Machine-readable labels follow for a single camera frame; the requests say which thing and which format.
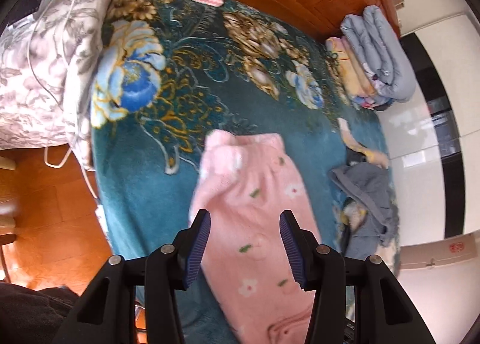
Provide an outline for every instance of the gray clothing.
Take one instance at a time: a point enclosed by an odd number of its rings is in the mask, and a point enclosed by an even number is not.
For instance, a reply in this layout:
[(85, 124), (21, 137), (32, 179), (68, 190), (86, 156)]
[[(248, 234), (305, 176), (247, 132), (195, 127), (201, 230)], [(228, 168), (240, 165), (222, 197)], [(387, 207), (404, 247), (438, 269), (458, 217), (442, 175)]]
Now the gray clothing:
[(363, 66), (378, 76), (384, 86), (379, 95), (400, 102), (410, 100), (417, 78), (397, 35), (379, 7), (369, 5), (363, 16), (347, 15), (340, 25), (342, 33)]
[(388, 171), (371, 163), (358, 163), (335, 168), (328, 176), (368, 211), (351, 236), (345, 256), (364, 260), (379, 244), (387, 247), (398, 232), (398, 210), (391, 202)]

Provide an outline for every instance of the silver bolt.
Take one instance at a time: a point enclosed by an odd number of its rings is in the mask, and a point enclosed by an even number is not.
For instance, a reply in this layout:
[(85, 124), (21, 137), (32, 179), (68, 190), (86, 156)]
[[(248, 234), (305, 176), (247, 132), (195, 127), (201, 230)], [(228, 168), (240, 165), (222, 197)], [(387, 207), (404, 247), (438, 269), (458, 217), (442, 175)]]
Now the silver bolt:
[(316, 251), (321, 255), (328, 255), (330, 253), (330, 248), (326, 245), (318, 245), (318, 247), (316, 247)]
[(373, 264), (380, 264), (383, 261), (382, 258), (378, 255), (371, 255), (369, 259)]
[(110, 256), (110, 257), (109, 257), (109, 264), (110, 264), (110, 265), (117, 265), (117, 264), (119, 264), (119, 263), (122, 261), (121, 258), (122, 258), (122, 257), (121, 257), (120, 255)]
[(160, 252), (165, 254), (172, 253), (174, 250), (175, 246), (173, 244), (165, 244), (160, 248)]

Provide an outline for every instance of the white and blue flower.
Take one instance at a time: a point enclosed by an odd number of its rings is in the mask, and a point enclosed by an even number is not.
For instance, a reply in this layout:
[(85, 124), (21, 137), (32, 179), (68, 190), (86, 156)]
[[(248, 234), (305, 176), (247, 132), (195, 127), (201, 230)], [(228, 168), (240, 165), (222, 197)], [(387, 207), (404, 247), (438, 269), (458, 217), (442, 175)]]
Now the white and blue flower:
[(94, 80), (91, 122), (97, 128), (150, 105), (166, 66), (163, 47), (146, 22), (119, 20), (113, 27)]
[(298, 100), (308, 108), (318, 110), (323, 107), (322, 90), (313, 78), (310, 70), (299, 62), (293, 60), (297, 72), (287, 71), (285, 77), (289, 84), (295, 88)]

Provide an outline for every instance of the pink pants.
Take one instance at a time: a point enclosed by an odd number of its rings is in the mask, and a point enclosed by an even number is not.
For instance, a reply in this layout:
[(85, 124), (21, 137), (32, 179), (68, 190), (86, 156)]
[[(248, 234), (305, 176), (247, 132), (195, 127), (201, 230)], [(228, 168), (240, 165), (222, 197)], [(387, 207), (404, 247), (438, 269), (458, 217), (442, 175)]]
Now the pink pants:
[(242, 343), (301, 344), (314, 292), (294, 281), (278, 221), (292, 210), (321, 242), (302, 177), (278, 134), (215, 130), (205, 146), (190, 221), (200, 209), (211, 214), (207, 281)]

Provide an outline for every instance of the black fabric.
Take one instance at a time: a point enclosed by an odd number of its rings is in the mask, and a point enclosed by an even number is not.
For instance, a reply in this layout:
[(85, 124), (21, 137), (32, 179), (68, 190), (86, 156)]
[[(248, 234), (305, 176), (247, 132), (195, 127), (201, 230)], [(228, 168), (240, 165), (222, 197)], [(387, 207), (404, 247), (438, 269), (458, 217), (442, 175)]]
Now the black fabric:
[(0, 341), (50, 344), (76, 299), (68, 288), (34, 291), (0, 283)]

